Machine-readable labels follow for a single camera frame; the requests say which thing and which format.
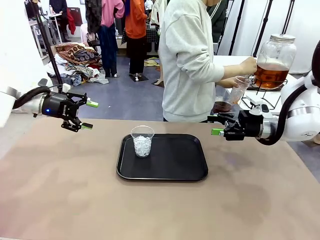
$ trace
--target hand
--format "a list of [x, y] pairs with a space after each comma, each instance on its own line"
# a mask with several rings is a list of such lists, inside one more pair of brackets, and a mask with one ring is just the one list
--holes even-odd
[[218, 81], [216, 84], [225, 88], [225, 89], [232, 89], [232, 88], [239, 87], [238, 83], [236, 83], [235, 77], [230, 77], [230, 78]]
[[241, 75], [254, 74], [257, 71], [257, 60], [249, 57], [240, 64]]

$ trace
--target red shirt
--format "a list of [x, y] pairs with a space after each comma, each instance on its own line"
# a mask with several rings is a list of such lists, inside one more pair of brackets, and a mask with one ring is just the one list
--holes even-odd
[[125, 32], [129, 38], [140, 39], [146, 35], [147, 26], [144, 0], [130, 2], [130, 14], [125, 18]]

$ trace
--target pink shirt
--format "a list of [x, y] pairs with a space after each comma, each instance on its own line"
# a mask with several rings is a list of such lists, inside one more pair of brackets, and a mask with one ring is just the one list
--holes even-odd
[[115, 14], [117, 19], [120, 19], [125, 14], [125, 5], [122, 0], [102, 0], [102, 17], [101, 25], [108, 28], [115, 23], [114, 10], [118, 9]]

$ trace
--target black pants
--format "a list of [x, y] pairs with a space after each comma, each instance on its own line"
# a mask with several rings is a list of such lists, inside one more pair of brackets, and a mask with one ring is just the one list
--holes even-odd
[[207, 124], [208, 121], [207, 121], [207, 120], [206, 120], [206, 121], [201, 121], [200, 123]]
[[145, 67], [145, 59], [147, 55], [147, 39], [142, 38], [130, 38], [127, 37], [126, 44], [127, 55], [130, 58], [130, 70], [131, 74], [142, 74]]
[[60, 30], [62, 33], [67, 33], [67, 25], [69, 24], [68, 22], [68, 16], [66, 12], [63, 12], [61, 16], [57, 16], [56, 20], [60, 24]]
[[104, 68], [104, 71], [106, 78], [113, 77], [115, 74], [117, 74], [117, 62], [112, 62], [111, 67]]

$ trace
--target beige tablecloth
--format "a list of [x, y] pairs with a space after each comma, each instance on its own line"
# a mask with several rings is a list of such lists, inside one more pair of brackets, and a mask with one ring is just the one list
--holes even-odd
[[[227, 142], [213, 124], [37, 120], [0, 161], [0, 236], [26, 240], [319, 240], [320, 188], [285, 142]], [[137, 125], [201, 141], [208, 177], [133, 182], [116, 163]]]

